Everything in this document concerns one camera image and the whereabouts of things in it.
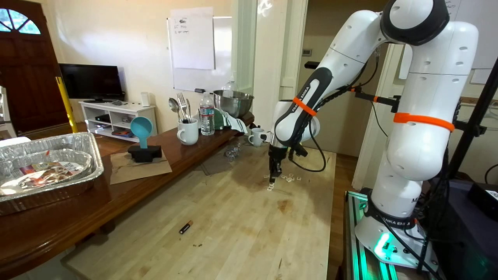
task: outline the chair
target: chair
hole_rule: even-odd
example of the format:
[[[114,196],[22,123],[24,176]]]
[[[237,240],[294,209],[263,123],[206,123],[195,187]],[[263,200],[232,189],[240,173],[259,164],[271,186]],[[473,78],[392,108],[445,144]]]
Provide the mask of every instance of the chair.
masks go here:
[[[6,131],[10,137],[17,137],[11,114],[10,114],[10,103],[6,100],[6,89],[0,86],[0,131]]]

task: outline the white mug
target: white mug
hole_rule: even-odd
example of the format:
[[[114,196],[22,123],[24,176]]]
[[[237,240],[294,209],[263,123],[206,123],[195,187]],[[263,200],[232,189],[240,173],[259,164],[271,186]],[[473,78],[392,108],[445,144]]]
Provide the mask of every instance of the white mug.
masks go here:
[[[195,145],[199,140],[198,120],[182,120],[176,133],[182,145]]]
[[[248,142],[252,147],[262,147],[262,144],[266,140],[266,133],[262,128],[252,128],[249,130]]]

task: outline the television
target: television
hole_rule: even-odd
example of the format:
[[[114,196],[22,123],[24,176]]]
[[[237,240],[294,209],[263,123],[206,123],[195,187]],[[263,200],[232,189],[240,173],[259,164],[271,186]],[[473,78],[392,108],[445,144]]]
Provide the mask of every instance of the television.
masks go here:
[[[59,64],[69,98],[95,103],[125,102],[119,67],[89,64]]]

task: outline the aluminum tray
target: aluminum tray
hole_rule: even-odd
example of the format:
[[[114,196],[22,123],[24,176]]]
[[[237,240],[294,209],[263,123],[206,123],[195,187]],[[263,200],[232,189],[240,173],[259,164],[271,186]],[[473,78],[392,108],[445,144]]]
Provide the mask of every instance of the aluminum tray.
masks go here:
[[[59,184],[41,187],[27,193],[0,196],[0,215],[22,212],[73,198],[86,192],[86,189],[89,187],[89,184],[86,182],[97,179],[105,172],[105,165],[94,136],[89,133],[78,133],[0,148],[0,182],[11,179],[13,172],[17,173],[16,162],[19,162],[19,159],[30,159],[30,156],[33,154],[45,153],[50,150],[75,150],[87,153],[92,158],[91,167],[84,175],[69,181],[63,181]]]

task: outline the window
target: window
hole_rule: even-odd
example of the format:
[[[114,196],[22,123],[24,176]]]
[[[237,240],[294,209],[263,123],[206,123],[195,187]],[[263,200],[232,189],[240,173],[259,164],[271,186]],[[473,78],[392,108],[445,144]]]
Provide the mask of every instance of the window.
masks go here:
[[[0,33],[41,35],[41,30],[19,11],[0,10]]]

